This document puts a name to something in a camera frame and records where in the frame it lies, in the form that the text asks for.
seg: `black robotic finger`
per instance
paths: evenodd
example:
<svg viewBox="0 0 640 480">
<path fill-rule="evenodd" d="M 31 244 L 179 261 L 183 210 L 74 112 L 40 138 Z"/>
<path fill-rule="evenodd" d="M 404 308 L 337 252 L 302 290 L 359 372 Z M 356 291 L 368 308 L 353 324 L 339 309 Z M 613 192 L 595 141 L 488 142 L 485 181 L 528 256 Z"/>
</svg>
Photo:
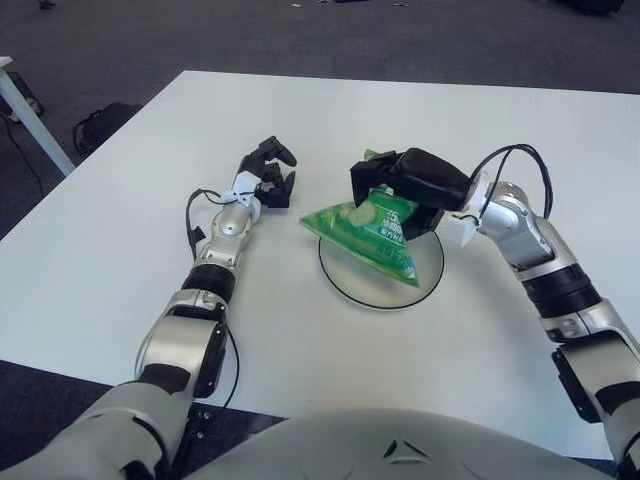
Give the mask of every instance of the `black robotic finger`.
<svg viewBox="0 0 640 480">
<path fill-rule="evenodd" d="M 281 186 L 269 190 L 260 189 L 255 196 L 263 205 L 269 208 L 289 208 L 295 179 L 296 172 L 291 172 Z"/>
<path fill-rule="evenodd" d="M 445 211 L 463 205 L 470 179 L 450 163 L 420 150 L 386 152 L 351 167 L 353 200 L 360 205 L 371 188 L 386 185 L 395 195 L 418 204 L 416 212 L 402 224 L 407 240 L 433 231 Z"/>
</svg>

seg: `wire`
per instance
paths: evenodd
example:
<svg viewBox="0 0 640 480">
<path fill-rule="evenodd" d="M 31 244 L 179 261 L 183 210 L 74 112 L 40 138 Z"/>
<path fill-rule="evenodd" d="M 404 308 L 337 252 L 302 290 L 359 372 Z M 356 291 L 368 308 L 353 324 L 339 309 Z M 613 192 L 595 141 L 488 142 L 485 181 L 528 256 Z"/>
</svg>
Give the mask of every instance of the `wire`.
<svg viewBox="0 0 640 480">
<path fill-rule="evenodd" d="M 36 182 L 38 183 L 38 190 L 40 191 L 40 199 L 42 200 L 44 198 L 44 188 L 42 187 L 42 179 L 33 168 L 33 165 L 31 165 L 31 163 L 29 162 L 29 159 L 27 159 L 27 156 L 24 154 L 24 151 L 20 147 L 20 144 L 16 141 L 15 138 L 13 138 L 13 133 L 11 133 L 11 124 L 9 123 L 9 119 L 7 118 L 5 113 L 0 112 L 0 117 L 2 117 L 2 119 L 4 120 L 4 125 L 7 128 L 7 135 L 9 137 L 9 140 L 11 140 L 11 143 L 13 143 L 13 145 L 16 147 L 16 150 L 18 150 L 18 153 L 20 154 L 22 161 L 27 166 L 29 171 L 31 171 L 31 173 L 33 174 L 33 178 L 36 179 Z"/>
<path fill-rule="evenodd" d="M 243 192 L 243 193 L 240 193 L 239 195 L 248 195 L 250 193 L 251 194 L 255 193 L 255 190 L 253 192 Z M 191 195 L 189 195 L 189 199 L 187 200 L 187 207 L 185 211 L 185 221 L 186 221 L 186 227 L 187 227 L 187 239 L 189 241 L 189 248 L 191 249 L 191 253 L 193 255 L 194 260 L 196 258 L 195 246 L 196 246 L 196 243 L 198 242 L 198 239 L 195 236 L 196 231 L 191 227 L 191 218 L 190 218 L 189 212 L 191 209 L 191 204 L 200 195 L 204 195 L 204 197 L 209 202 L 215 205 L 224 206 L 224 205 L 231 205 L 233 203 L 238 202 L 237 199 L 231 200 L 229 202 L 219 202 L 217 200 L 218 198 L 220 198 L 220 194 L 218 192 L 215 192 L 213 190 L 206 190 L 202 188 L 195 190 Z M 229 392 L 227 399 L 220 407 L 220 410 L 216 412 L 216 414 L 213 417 L 209 419 L 204 419 L 199 414 L 195 414 L 195 415 L 193 413 L 189 414 L 189 421 L 187 423 L 187 426 L 185 427 L 185 433 L 183 435 L 182 442 L 180 443 L 178 451 L 176 452 L 175 458 L 171 465 L 171 475 L 170 475 L 171 480 L 178 480 L 182 478 L 183 476 L 182 474 L 184 472 L 184 466 L 187 460 L 187 456 L 188 456 L 193 438 L 198 432 L 204 433 L 204 430 L 206 429 L 207 425 L 215 422 L 216 420 L 218 420 L 218 418 L 220 418 L 220 416 L 227 410 L 227 407 L 231 403 L 231 400 L 233 399 L 233 396 L 236 393 L 236 389 L 238 388 L 238 382 L 240 380 L 240 353 L 238 351 L 238 344 L 236 343 L 236 339 L 234 338 L 233 333 L 231 333 L 231 329 L 229 328 L 229 325 L 225 324 L 225 327 L 227 328 L 229 340 L 231 341 L 231 345 L 233 347 L 233 353 L 236 359 L 236 373 L 235 373 L 235 378 L 233 380 L 233 387 L 231 388 L 231 391 Z"/>
<path fill-rule="evenodd" d="M 218 413 L 216 413 L 213 417 L 211 417 L 211 419 L 209 419 L 210 423 L 220 418 L 220 416 L 225 412 L 225 410 L 231 403 L 233 395 L 236 393 L 236 388 L 238 388 L 238 381 L 240 380 L 240 354 L 238 353 L 238 345 L 236 344 L 236 339 L 233 337 L 229 325 L 227 325 L 227 333 L 229 334 L 229 340 L 231 340 L 231 345 L 233 345 L 233 353 L 236 357 L 236 376 L 233 380 L 233 387 L 231 388 L 231 392 L 229 392 L 229 396 L 227 397 L 226 402 L 222 404 Z"/>
<path fill-rule="evenodd" d="M 206 423 L 203 424 L 204 417 L 200 414 L 200 412 L 195 413 L 193 415 L 192 412 L 189 414 L 189 421 L 187 426 L 185 427 L 185 434 L 183 436 L 182 442 L 178 447 L 178 451 L 176 452 L 176 456 L 174 457 L 173 463 L 171 464 L 171 474 L 169 478 L 171 480 L 179 480 L 183 477 L 184 467 L 187 460 L 187 456 L 189 454 L 190 447 L 192 445 L 194 437 L 198 432 L 204 433 L 206 430 L 206 426 L 218 420 L 220 416 L 227 410 L 229 403 L 231 403 L 231 399 L 233 395 L 236 393 L 236 388 L 238 387 L 238 380 L 240 379 L 240 354 L 238 353 L 238 345 L 236 344 L 236 339 L 233 337 L 231 333 L 231 329 L 227 325 L 227 333 L 229 334 L 229 339 L 231 340 L 231 345 L 233 346 L 233 353 L 236 357 L 236 375 L 233 381 L 233 387 L 231 388 L 231 392 L 227 396 L 227 400 L 220 407 L 220 410 L 216 412 L 216 414 L 206 419 Z"/>
<path fill-rule="evenodd" d="M 184 221 L 187 228 L 187 241 L 189 242 L 189 249 L 191 250 L 191 256 L 193 259 L 196 259 L 196 244 L 198 243 L 198 237 L 196 236 L 197 230 L 191 226 L 191 204 L 193 201 L 198 198 L 200 195 L 204 195 L 204 197 L 209 200 L 214 205 L 231 205 L 232 203 L 236 203 L 238 200 L 231 200 L 229 202 L 219 202 L 214 200 L 209 195 L 215 195 L 217 198 L 220 198 L 220 194 L 213 190 L 206 190 L 202 188 L 198 188 L 191 195 L 189 195 L 189 199 L 187 200 L 187 208 L 184 213 Z"/>
<path fill-rule="evenodd" d="M 473 173 L 471 174 L 471 178 L 469 182 L 470 184 L 473 183 L 473 181 L 480 174 L 480 171 L 485 167 L 485 165 L 487 165 L 491 160 L 493 160 L 495 157 L 497 157 L 501 153 L 504 153 L 504 156 L 502 157 L 502 161 L 500 162 L 500 166 L 498 167 L 498 172 L 496 174 L 495 180 L 493 182 L 493 185 L 491 186 L 491 190 L 489 191 L 489 194 L 487 195 L 487 199 L 484 205 L 482 206 L 482 209 L 480 210 L 479 217 L 482 218 L 482 215 L 484 215 L 484 212 L 487 210 L 487 207 L 489 206 L 489 203 L 491 202 L 491 198 L 493 197 L 493 194 L 498 185 L 498 180 L 500 180 L 502 169 L 504 168 L 504 165 L 507 163 L 507 159 L 509 158 L 509 155 L 511 155 L 511 153 L 514 150 L 519 150 L 521 152 L 528 154 L 538 164 L 538 168 L 540 169 L 540 174 L 542 175 L 542 183 L 544 184 L 544 218 L 549 218 L 549 215 L 551 215 L 551 209 L 553 208 L 553 187 L 551 185 L 551 177 L 549 176 L 549 170 L 547 169 L 547 166 L 545 165 L 538 151 L 535 148 L 533 148 L 531 145 L 527 145 L 524 143 L 508 145 L 506 147 L 499 148 L 498 150 L 493 152 L 491 155 L 486 157 L 482 162 L 480 162 L 478 166 L 475 168 L 475 170 L 473 171 Z"/>
</svg>

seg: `green snack bag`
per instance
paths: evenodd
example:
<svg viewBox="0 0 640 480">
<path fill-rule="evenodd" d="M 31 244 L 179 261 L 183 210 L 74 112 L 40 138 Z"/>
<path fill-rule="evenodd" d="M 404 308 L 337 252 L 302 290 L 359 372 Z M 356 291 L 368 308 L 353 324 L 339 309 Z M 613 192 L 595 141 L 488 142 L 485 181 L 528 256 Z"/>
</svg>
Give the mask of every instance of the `green snack bag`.
<svg viewBox="0 0 640 480">
<path fill-rule="evenodd" d="M 376 188 L 357 208 L 353 202 L 334 205 L 307 215 L 301 223 L 369 265 L 417 287 L 416 269 L 401 227 L 417 206 Z"/>
</svg>

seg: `gray carpet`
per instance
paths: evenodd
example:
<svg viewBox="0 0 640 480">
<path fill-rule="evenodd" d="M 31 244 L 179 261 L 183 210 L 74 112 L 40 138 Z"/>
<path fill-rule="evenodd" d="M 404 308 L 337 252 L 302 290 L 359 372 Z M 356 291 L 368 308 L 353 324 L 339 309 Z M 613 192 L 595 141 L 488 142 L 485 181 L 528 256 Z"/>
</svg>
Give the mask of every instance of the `gray carpet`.
<svg viewBox="0 0 640 480">
<path fill-rule="evenodd" d="M 75 122 L 116 100 L 145 103 L 184 69 L 637 94 L 640 2 L 597 17 L 537 0 L 60 0 L 51 11 L 1 0 L 0 55 L 14 57 L 11 69 L 79 163 Z M 61 175 L 21 126 L 13 131 L 50 191 Z M 37 202 L 0 130 L 0 238 Z M 15 439 L 3 442 L 0 469 L 41 448 L 105 388 L 0 362 L 0 438 Z M 241 441 L 255 421 L 225 414 L 189 468 Z"/>
</svg>

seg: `white table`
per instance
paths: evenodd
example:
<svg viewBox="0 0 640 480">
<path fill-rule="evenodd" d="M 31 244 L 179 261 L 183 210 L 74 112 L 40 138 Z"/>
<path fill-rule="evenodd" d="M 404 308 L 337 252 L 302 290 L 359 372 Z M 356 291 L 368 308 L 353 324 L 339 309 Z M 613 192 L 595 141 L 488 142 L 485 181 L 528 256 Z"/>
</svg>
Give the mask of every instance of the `white table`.
<svg viewBox="0 0 640 480">
<path fill-rule="evenodd" d="M 4 67 L 11 63 L 11 57 L 0 56 L 0 96 L 2 96 L 13 111 L 18 115 L 22 124 L 31 132 L 33 138 L 40 144 L 42 149 L 51 158 L 56 167 L 66 176 L 69 175 L 75 166 L 69 160 L 64 150 L 58 145 L 56 139 L 53 138 L 47 127 L 33 112 L 22 94 L 11 81 L 11 78 L 5 72 Z"/>
<path fill-rule="evenodd" d="M 227 188 L 272 134 L 299 159 L 297 183 L 291 209 L 265 214 L 246 253 L 230 315 L 242 358 L 231 407 L 286 417 L 428 410 L 562 454 L 609 455 L 487 239 L 445 246 L 443 279 L 423 303 L 375 312 L 329 286 L 298 219 L 350 196 L 347 169 L 367 147 L 423 147 L 470 173 L 494 149 L 529 142 L 551 172 L 551 219 L 640 335 L 640 98 L 629 95 L 185 72 L 0 243 L 0 357 L 130 380 L 141 340 L 191 267 L 188 195 Z M 504 178 L 541 208 L 531 160 L 514 157 Z M 199 205 L 194 220 L 206 222 L 212 210 Z M 211 403 L 231 386 L 228 358 Z"/>
</svg>

